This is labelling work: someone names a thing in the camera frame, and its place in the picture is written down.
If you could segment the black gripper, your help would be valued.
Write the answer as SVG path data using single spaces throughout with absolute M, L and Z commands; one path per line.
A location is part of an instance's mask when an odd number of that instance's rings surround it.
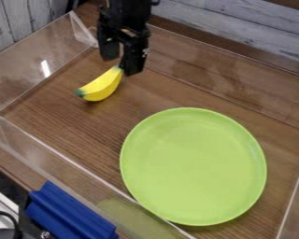
M 102 57 L 113 61 L 123 56 L 121 68 L 130 77 L 142 72 L 149 55 L 147 22 L 151 17 L 153 0 L 100 0 L 98 39 Z

